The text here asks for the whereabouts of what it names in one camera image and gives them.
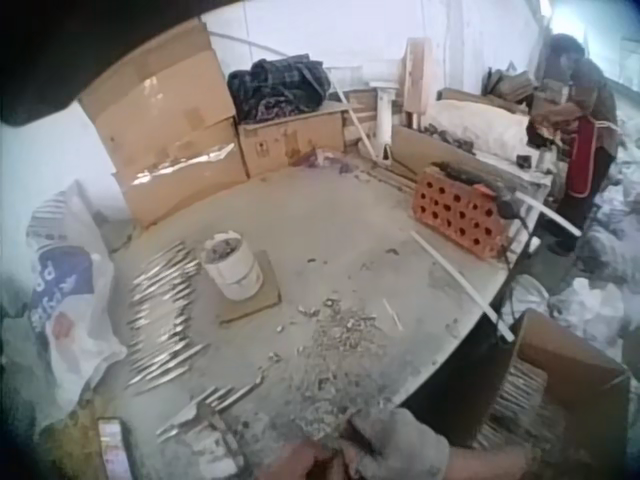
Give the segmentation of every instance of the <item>worker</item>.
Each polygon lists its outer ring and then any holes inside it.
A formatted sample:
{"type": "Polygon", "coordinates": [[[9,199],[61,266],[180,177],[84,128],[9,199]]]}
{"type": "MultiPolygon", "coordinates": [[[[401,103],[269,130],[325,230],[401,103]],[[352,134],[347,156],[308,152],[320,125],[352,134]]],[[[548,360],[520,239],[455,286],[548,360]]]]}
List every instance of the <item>worker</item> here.
{"type": "Polygon", "coordinates": [[[371,450],[341,441],[337,454],[305,441],[289,449],[259,480],[518,480],[531,463],[529,450],[483,452],[450,447],[408,410],[375,416],[359,413],[350,421],[371,450]],[[313,474],[325,464],[321,477],[313,474]]]}
{"type": "MultiPolygon", "coordinates": [[[[616,101],[604,73],[586,58],[584,47],[574,37],[554,35],[550,57],[570,78],[571,93],[567,103],[546,109],[532,120],[536,125],[554,128],[573,125],[577,135],[557,213],[582,230],[617,155],[616,101]]],[[[576,237],[555,224],[548,225],[549,232],[558,238],[550,250],[557,255],[573,252],[576,237]]]]}

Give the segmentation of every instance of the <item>white container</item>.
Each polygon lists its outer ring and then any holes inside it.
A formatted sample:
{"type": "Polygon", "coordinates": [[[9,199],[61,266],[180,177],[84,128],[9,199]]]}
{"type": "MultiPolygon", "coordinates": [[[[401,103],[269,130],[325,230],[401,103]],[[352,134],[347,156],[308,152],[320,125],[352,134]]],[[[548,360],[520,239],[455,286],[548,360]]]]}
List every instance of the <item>white container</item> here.
{"type": "Polygon", "coordinates": [[[236,232],[219,233],[204,243],[200,256],[204,268],[213,278],[225,297],[230,300],[245,300],[255,295],[264,281],[262,270],[247,242],[236,232]],[[240,246],[228,257],[208,263],[207,252],[225,240],[239,240],[240,246]]]}

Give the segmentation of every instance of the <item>workbench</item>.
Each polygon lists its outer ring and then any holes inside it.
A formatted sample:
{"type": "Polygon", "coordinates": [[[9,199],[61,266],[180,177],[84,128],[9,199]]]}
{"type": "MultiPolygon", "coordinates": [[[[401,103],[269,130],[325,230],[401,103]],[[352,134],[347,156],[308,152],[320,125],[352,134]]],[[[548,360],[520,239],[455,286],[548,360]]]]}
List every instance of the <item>workbench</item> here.
{"type": "MultiPolygon", "coordinates": [[[[540,200],[547,191],[540,189],[540,200]]],[[[123,344],[130,338],[132,280],[146,259],[178,240],[198,251],[215,233],[240,233],[254,251],[268,252],[282,294],[280,305],[220,326],[214,321],[217,287],[202,270],[190,332],[210,348],[189,373],[136,396],[125,389],[126,362],[109,369],[99,391],[109,414],[129,427],[130,456],[140,478],[201,478],[186,443],[178,436],[158,445],[156,430],[212,385],[240,388],[255,381],[271,352],[282,361],[267,370],[257,390],[223,414],[253,467],[271,460],[285,443],[328,433],[355,408],[401,403],[432,375],[482,310],[410,232],[436,248],[487,303],[508,272],[500,261],[481,260],[419,225],[410,205],[410,195],[362,171],[288,168],[197,203],[114,255],[109,313],[123,344]],[[297,354],[299,347],[312,348],[320,321],[301,315],[298,307],[324,308],[328,297],[376,316],[371,328],[378,351],[341,359],[338,375],[327,375],[297,354]]],[[[533,225],[536,218],[532,212],[527,220],[533,225]]],[[[524,243],[514,243],[512,258],[524,243]]]]}

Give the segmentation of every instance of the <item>red apron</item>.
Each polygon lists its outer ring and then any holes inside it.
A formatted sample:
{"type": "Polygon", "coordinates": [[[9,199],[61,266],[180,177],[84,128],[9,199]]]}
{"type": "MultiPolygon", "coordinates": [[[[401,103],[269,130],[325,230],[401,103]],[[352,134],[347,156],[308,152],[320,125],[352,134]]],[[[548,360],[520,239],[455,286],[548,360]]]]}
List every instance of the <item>red apron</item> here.
{"type": "Polygon", "coordinates": [[[576,198],[585,198],[591,191],[593,163],[598,128],[591,117],[578,119],[578,132],[567,170],[566,190],[576,198]]]}

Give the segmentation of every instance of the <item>hand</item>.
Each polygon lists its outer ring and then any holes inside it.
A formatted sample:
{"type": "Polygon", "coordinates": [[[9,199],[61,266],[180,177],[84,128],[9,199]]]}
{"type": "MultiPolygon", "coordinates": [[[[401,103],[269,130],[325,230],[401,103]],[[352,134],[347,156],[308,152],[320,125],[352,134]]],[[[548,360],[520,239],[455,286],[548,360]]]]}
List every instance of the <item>hand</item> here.
{"type": "Polygon", "coordinates": [[[335,457],[322,445],[306,440],[289,447],[268,469],[262,472],[259,480],[306,480],[310,474],[315,480],[345,480],[345,466],[342,456],[335,457]]]}
{"type": "Polygon", "coordinates": [[[551,126],[551,119],[549,118],[549,115],[547,115],[547,112],[540,112],[532,115],[531,121],[534,125],[539,125],[541,127],[551,126]]]}
{"type": "Polygon", "coordinates": [[[396,409],[377,416],[356,414],[351,418],[375,453],[343,442],[342,449],[353,478],[367,480],[440,479],[449,460],[449,444],[411,413],[396,409]]]}

